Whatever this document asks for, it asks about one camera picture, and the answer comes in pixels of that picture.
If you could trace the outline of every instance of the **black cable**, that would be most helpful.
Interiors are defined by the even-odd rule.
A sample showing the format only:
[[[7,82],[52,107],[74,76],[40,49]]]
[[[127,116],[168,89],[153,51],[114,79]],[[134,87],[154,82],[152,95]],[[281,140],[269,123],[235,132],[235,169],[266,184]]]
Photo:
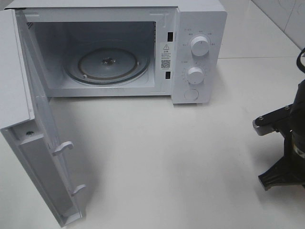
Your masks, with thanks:
[[[296,59],[296,65],[297,67],[305,73],[305,66],[302,64],[301,62],[301,56],[305,53],[305,48],[301,51],[301,53],[299,54],[299,56]]]

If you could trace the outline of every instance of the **control panel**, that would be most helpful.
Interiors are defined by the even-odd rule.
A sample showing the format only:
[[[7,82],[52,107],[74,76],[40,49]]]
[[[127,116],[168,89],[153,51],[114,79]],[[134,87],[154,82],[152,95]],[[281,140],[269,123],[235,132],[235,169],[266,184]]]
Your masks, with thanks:
[[[211,97],[227,13],[179,14],[172,100],[174,104],[206,103]]]

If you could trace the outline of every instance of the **glass turntable plate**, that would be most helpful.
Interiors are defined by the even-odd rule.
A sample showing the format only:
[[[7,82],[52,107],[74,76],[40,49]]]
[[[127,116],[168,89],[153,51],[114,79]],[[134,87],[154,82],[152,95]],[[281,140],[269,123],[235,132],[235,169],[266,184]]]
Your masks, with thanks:
[[[145,72],[149,53],[143,45],[101,41],[74,46],[65,56],[64,69],[73,79],[90,84],[121,83]]]

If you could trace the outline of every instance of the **qr code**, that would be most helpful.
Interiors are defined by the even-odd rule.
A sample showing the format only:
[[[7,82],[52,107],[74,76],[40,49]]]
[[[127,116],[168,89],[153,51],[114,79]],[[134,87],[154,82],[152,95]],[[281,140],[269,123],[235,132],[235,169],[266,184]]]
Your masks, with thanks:
[[[171,60],[161,60],[161,68],[170,68]]]

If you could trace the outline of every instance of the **white knob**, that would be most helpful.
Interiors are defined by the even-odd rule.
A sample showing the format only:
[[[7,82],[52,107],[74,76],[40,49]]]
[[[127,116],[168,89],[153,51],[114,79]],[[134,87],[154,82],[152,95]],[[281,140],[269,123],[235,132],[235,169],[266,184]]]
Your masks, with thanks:
[[[210,43],[206,37],[198,36],[191,41],[191,49],[195,56],[204,56],[210,49]]]
[[[204,80],[204,73],[201,68],[193,67],[187,72],[186,78],[190,84],[199,84]]]

